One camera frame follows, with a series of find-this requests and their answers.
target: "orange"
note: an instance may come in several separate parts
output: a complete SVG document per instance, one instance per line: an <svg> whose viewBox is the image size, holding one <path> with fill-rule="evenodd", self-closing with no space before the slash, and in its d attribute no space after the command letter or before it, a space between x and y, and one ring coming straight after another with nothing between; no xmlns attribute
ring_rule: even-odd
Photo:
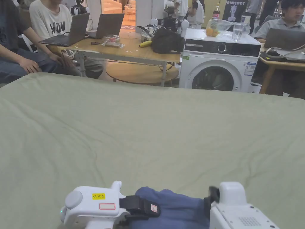
<svg viewBox="0 0 305 229"><path fill-rule="evenodd" d="M217 30L213 30L212 37L216 37L219 34Z"/></svg>
<svg viewBox="0 0 305 229"><path fill-rule="evenodd" d="M212 34L213 34L213 29L210 27L206 28L206 35L210 37L212 36Z"/></svg>

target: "black laptop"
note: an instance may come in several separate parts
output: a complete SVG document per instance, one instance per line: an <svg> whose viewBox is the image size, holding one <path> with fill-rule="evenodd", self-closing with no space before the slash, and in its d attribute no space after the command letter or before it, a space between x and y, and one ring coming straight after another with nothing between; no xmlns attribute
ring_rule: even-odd
<svg viewBox="0 0 305 229"><path fill-rule="evenodd" d="M67 35L57 35L39 43L46 44L46 45L57 45L57 46L64 46L69 47L76 42L81 41L84 39L86 34L87 23L89 20L90 13L84 13L75 15L72 17L72 23L70 27L70 32Z"/></svg>
<svg viewBox="0 0 305 229"><path fill-rule="evenodd" d="M283 29L269 29L265 48L276 47L284 50L293 50L305 44L305 32Z"/></svg>
<svg viewBox="0 0 305 229"><path fill-rule="evenodd" d="M93 39L101 39L108 35L119 35L123 19L123 13L101 14L99 16L97 31L89 32L89 37Z"/></svg>

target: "white pillar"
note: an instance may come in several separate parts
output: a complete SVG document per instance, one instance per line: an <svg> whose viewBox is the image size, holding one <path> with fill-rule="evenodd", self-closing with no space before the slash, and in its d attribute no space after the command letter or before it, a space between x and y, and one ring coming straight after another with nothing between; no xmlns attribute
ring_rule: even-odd
<svg viewBox="0 0 305 229"><path fill-rule="evenodd" d="M87 1L87 7L89 8L90 12L90 18L93 22L93 29L97 29L97 26L99 25L99 16L102 13L102 6L101 1L102 0L86 0Z"/></svg>
<svg viewBox="0 0 305 229"><path fill-rule="evenodd" d="M152 18L162 19L166 0L136 0L136 26L146 26Z"/></svg>

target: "yellow label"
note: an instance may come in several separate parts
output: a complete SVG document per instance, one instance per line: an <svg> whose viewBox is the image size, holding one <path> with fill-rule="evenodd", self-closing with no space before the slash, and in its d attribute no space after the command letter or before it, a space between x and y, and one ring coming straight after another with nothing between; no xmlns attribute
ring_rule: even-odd
<svg viewBox="0 0 305 229"><path fill-rule="evenodd" d="M92 194L92 200L105 200L106 195L105 193L93 193Z"/></svg>

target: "hand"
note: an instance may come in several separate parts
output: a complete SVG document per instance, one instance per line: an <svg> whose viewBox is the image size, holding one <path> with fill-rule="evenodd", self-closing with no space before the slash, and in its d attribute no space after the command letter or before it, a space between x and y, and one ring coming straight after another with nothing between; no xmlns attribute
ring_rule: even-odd
<svg viewBox="0 0 305 229"><path fill-rule="evenodd" d="M39 68L38 64L35 61L22 58L19 61L19 65L28 73L34 73L34 72L42 72Z"/></svg>
<svg viewBox="0 0 305 229"><path fill-rule="evenodd" d="M64 61L63 61L63 59L60 56L58 56L58 55L56 55L54 53L50 53L48 56L50 57L51 60L59 63L62 66L64 66Z"/></svg>
<svg viewBox="0 0 305 229"><path fill-rule="evenodd" d="M68 67L68 68L74 68L75 67L74 64L73 64L73 60L70 57L68 57L64 54L63 54L63 61L65 63L65 67Z"/></svg>

